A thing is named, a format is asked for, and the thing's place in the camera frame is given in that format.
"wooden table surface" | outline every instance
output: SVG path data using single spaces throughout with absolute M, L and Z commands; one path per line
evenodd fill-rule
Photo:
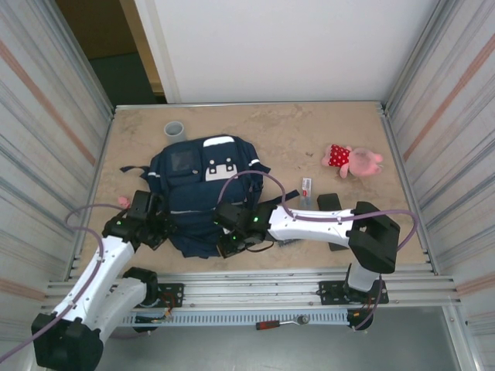
M 332 102 L 307 104 L 259 104 L 219 107 L 157 107 L 118 111 L 112 124 L 96 203 L 117 204 L 119 196 L 131 198 L 136 189 L 148 190 L 140 171 L 125 174 L 126 165 L 149 165 L 152 156 L 167 146 L 163 127 L 181 121 L 189 139 L 215 134 L 232 134 L 253 143 L 261 162 L 287 190 L 301 189 L 302 177 L 312 178 L 313 208 L 316 197 L 336 192 L 344 209 L 357 201 L 368 201 L 378 209 L 407 209 L 408 205 L 394 166 L 391 150 L 374 102 Z M 384 156 L 383 172 L 366 179 L 341 179 L 337 168 L 320 165 L 328 144 L 366 147 Z M 279 196 L 276 184 L 265 180 L 261 200 Z M 297 199 L 289 202 L 297 208 Z M 115 214 L 113 209 L 95 209 L 89 226 L 97 232 Z M 401 226 L 401 239 L 409 232 L 408 216 L 392 216 Z M 86 267 L 96 242 L 87 237 L 79 269 Z M 349 250 L 331 252 L 328 244 L 300 241 L 286 247 L 275 245 L 260 254 L 243 252 L 223 259 L 184 258 L 169 242 L 157 251 L 142 246 L 127 267 L 148 268 L 158 273 L 201 271 L 245 271 L 274 268 L 342 267 L 353 260 Z M 417 237 L 398 255 L 398 264 L 424 263 Z

